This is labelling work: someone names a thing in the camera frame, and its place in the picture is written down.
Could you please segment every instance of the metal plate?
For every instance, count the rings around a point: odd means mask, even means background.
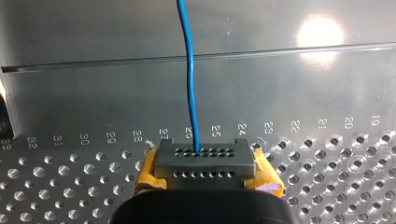
[[[207,59],[196,63],[203,142],[264,145],[304,223],[395,221],[395,49]],[[107,223],[133,195],[145,140],[191,141],[185,70],[169,60],[4,74],[21,134],[0,150],[0,221]]]
[[[392,0],[186,1],[196,54],[391,42],[394,8]],[[182,56],[182,38],[174,0],[0,1],[2,66]]]

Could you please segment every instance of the perforated metal surface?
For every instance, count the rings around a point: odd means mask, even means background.
[[[395,223],[395,2],[225,1],[187,3],[202,142],[262,144],[303,223]],[[1,2],[0,223],[107,223],[191,141],[174,3]]]

